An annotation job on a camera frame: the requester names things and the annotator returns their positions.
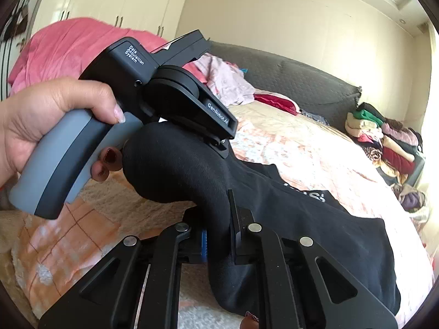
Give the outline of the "left hand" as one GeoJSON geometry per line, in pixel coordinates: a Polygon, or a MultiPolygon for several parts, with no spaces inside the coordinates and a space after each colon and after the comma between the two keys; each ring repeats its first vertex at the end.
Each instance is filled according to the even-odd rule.
{"type": "Polygon", "coordinates": [[[1,184],[24,169],[40,139],[74,109],[89,109],[110,125],[126,121],[108,85],[71,77],[34,84],[1,102],[1,184]]]}

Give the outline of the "right hand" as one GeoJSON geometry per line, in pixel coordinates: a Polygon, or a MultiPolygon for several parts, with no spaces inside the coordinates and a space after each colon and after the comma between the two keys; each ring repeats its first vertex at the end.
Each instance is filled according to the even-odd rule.
{"type": "Polygon", "coordinates": [[[259,328],[259,318],[257,318],[253,313],[247,311],[243,320],[240,323],[240,329],[258,329],[259,328]]]}

